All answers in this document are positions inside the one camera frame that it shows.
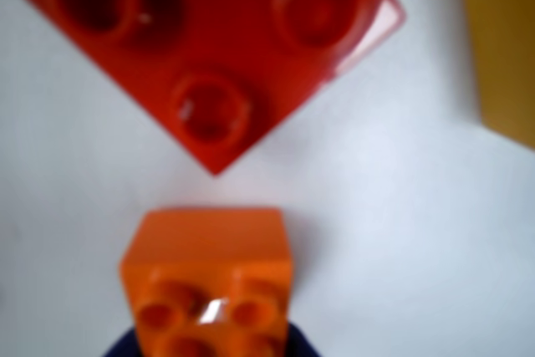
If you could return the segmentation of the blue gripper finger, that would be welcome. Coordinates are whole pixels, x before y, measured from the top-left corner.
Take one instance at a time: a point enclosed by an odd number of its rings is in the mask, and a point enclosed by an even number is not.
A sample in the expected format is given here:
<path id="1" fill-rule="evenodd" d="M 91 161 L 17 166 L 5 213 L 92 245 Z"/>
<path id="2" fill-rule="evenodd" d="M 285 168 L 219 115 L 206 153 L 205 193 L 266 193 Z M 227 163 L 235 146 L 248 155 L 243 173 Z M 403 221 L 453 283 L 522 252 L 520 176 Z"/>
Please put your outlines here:
<path id="1" fill-rule="evenodd" d="M 126 331 L 103 354 L 104 357 L 142 357 L 142 350 L 135 329 Z"/>
<path id="2" fill-rule="evenodd" d="M 288 324 L 288 338 L 286 343 L 286 357 L 319 357 L 320 354 L 309 342 L 301 329 Z"/>

